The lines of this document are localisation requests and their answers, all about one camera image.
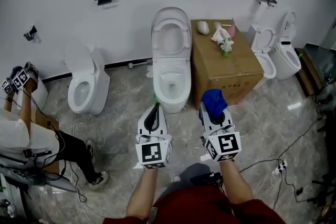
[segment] tile floor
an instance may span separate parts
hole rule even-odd
[[[123,217],[128,200],[136,186],[140,170],[133,170],[137,162],[135,135],[137,122],[142,113],[153,104],[153,82],[146,77],[146,67],[134,69],[127,67],[110,69],[110,89],[105,109],[99,116],[77,115],[75,136],[86,140],[93,138],[97,144],[96,168],[108,171],[110,179],[106,186],[91,191],[85,179],[80,175],[79,185],[88,198],[87,205],[97,214],[106,217]],[[47,83],[49,97],[44,112],[54,115],[60,123],[60,129],[72,134],[74,113],[67,102],[68,86],[71,78]],[[290,105],[300,104],[291,109]],[[242,140],[242,152],[236,157],[237,166],[242,169],[263,159],[276,158],[296,137],[305,132],[317,119],[314,103],[305,98],[295,77],[286,81],[273,79],[258,90],[251,92],[243,102],[229,107]],[[173,174],[179,173],[189,165],[200,162],[205,154],[200,136],[203,127],[188,102],[186,109],[177,114],[166,114],[169,133],[173,136],[173,153],[168,168],[159,172],[156,196],[169,184]],[[322,123],[314,125],[307,135],[300,139],[283,158],[288,162],[287,181],[303,187],[299,199],[317,194],[318,187],[312,186],[312,179],[321,179],[327,172],[326,149],[323,133],[316,130]],[[207,161],[213,172],[219,171],[219,165]],[[264,176],[276,167],[276,162],[260,163],[242,172],[254,193]],[[67,168],[66,176],[70,178]],[[277,197],[281,177],[271,181],[266,178],[258,193],[271,208]],[[78,200],[78,195],[52,189],[51,187],[32,187],[29,191],[33,201],[28,205],[32,214],[44,218],[50,223],[91,223]],[[90,209],[85,210],[94,224],[102,219]],[[293,189],[284,183],[281,186],[276,205],[286,223],[309,223],[314,216],[313,204],[297,204]]]

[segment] green object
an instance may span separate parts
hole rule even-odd
[[[158,100],[156,99],[156,95],[155,94],[153,95],[153,101],[154,101],[154,103],[158,103]]]

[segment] power strip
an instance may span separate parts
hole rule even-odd
[[[285,168],[287,168],[287,161],[284,160],[284,162],[281,162],[279,166],[277,166],[277,168],[272,172],[272,174],[276,174],[276,175],[279,175],[280,174],[280,171],[282,172],[283,174],[283,171],[285,170]]]

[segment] blue cloth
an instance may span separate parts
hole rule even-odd
[[[227,108],[227,103],[225,102],[222,91],[220,89],[210,89],[203,93],[201,102],[206,106],[208,113],[213,119],[216,119],[224,109]]]

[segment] white toilet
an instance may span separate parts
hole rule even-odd
[[[71,44],[65,48],[65,63],[72,73],[68,103],[75,113],[98,115],[104,108],[110,77],[98,48]]]
[[[301,69],[300,59],[291,44],[296,33],[295,13],[288,12],[282,22],[278,39],[269,55],[277,68],[277,78],[285,80]]]
[[[159,10],[152,21],[153,84],[164,110],[185,106],[191,89],[191,23],[176,7]]]
[[[245,34],[246,39],[250,43],[251,50],[254,52],[264,70],[263,78],[253,89],[258,89],[267,80],[276,76],[276,67],[268,56],[268,52],[271,51],[275,41],[275,36],[276,33],[272,27],[259,25],[250,25],[248,32]]]

